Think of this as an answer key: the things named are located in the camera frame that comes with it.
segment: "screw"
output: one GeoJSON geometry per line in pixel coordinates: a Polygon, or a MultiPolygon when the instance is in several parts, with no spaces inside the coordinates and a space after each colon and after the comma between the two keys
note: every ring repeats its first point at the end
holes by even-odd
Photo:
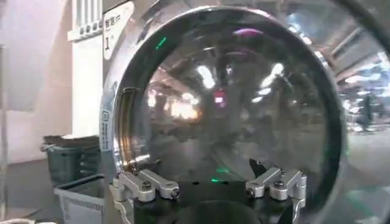
{"type": "Polygon", "coordinates": [[[259,184],[256,183],[256,182],[250,182],[250,185],[252,185],[253,187],[258,187],[259,186],[259,184]]]}
{"type": "Polygon", "coordinates": [[[246,190],[245,193],[249,198],[255,198],[255,192],[252,189],[246,190]]]}
{"type": "Polygon", "coordinates": [[[282,180],[277,180],[274,182],[275,187],[283,187],[285,184],[283,183],[282,180]]]}
{"type": "Polygon", "coordinates": [[[147,191],[147,190],[152,189],[152,184],[151,184],[151,182],[149,182],[149,181],[144,181],[144,182],[142,182],[142,187],[141,187],[141,189],[142,189],[143,191],[147,191]]]}
{"type": "Polygon", "coordinates": [[[177,188],[173,189],[172,192],[171,192],[171,197],[173,199],[178,199],[180,197],[180,192],[177,188]]]}

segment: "metal bracket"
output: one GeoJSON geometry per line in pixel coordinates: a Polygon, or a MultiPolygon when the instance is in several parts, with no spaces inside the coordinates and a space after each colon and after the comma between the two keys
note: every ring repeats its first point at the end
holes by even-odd
{"type": "Polygon", "coordinates": [[[144,180],[150,181],[160,192],[162,198],[178,199],[179,185],[175,181],[169,181],[150,170],[144,169],[139,172],[138,176],[144,180]]]}
{"type": "Polygon", "coordinates": [[[261,198],[264,196],[265,188],[269,183],[273,182],[276,178],[279,177],[279,174],[282,171],[279,168],[273,167],[267,170],[258,178],[248,181],[245,183],[245,190],[248,197],[251,198],[261,198]]]}
{"type": "Polygon", "coordinates": [[[143,181],[132,173],[124,172],[114,178],[113,184],[110,185],[115,201],[126,200],[125,191],[130,191],[130,199],[137,198],[142,202],[149,202],[155,198],[155,188],[148,181],[143,181]]]}
{"type": "Polygon", "coordinates": [[[130,172],[121,173],[113,179],[109,187],[115,208],[121,213],[125,224],[133,223],[133,199],[150,202],[155,198],[156,188],[162,198],[179,197],[179,185],[175,181],[168,181],[146,169],[139,172],[138,176],[130,172]]]}
{"type": "Polygon", "coordinates": [[[288,196],[299,200],[306,199],[306,182],[306,175],[299,170],[292,170],[270,185],[269,194],[279,201],[286,200],[288,196]]]}
{"type": "Polygon", "coordinates": [[[265,189],[269,187],[271,198],[284,201],[289,196],[293,202],[293,223],[296,223],[300,210],[306,206],[307,176],[299,170],[282,173],[279,168],[273,167],[258,178],[245,183],[248,197],[261,198],[265,189]]]}

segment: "plastic crate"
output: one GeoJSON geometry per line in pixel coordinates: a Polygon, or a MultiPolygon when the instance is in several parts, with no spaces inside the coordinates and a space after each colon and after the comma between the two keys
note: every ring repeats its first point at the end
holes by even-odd
{"type": "Polygon", "coordinates": [[[104,215],[104,176],[94,175],[58,186],[65,224],[101,224],[104,215]]]}
{"type": "Polygon", "coordinates": [[[97,137],[62,139],[44,137],[42,151],[48,156],[51,181],[54,186],[69,183],[99,172],[101,153],[97,137]]]}

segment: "purple light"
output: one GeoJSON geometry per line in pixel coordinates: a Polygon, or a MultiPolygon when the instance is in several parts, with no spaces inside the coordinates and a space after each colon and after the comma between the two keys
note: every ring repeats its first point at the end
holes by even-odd
{"type": "Polygon", "coordinates": [[[234,35],[253,37],[262,34],[261,31],[253,28],[243,28],[233,32],[234,35]]]}

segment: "white sign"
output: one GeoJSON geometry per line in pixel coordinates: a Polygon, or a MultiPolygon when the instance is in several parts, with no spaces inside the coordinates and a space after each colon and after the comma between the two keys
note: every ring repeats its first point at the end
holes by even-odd
{"type": "Polygon", "coordinates": [[[109,60],[119,37],[134,12],[134,3],[129,1],[111,9],[103,17],[103,56],[109,60]]]}

